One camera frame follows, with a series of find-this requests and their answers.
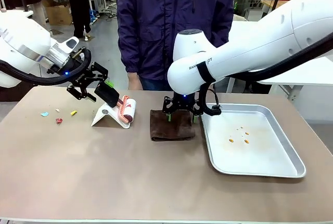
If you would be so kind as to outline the person's right hand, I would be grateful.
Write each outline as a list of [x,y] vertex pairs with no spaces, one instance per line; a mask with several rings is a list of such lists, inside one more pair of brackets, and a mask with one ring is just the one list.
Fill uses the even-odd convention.
[[141,81],[137,73],[129,72],[127,74],[129,85],[128,90],[143,90]]

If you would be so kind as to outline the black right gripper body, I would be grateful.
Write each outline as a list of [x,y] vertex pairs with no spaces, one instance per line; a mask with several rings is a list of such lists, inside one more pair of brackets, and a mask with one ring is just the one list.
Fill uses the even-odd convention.
[[169,96],[164,97],[162,112],[170,115],[178,110],[186,110],[194,116],[198,116],[201,114],[201,109],[195,108],[196,104],[195,93],[189,95],[174,93],[172,98]]

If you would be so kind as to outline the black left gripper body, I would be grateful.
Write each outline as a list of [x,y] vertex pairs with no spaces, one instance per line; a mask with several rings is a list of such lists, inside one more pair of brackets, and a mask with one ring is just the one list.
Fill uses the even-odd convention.
[[69,57],[61,68],[61,83],[72,82],[88,69],[90,57]]

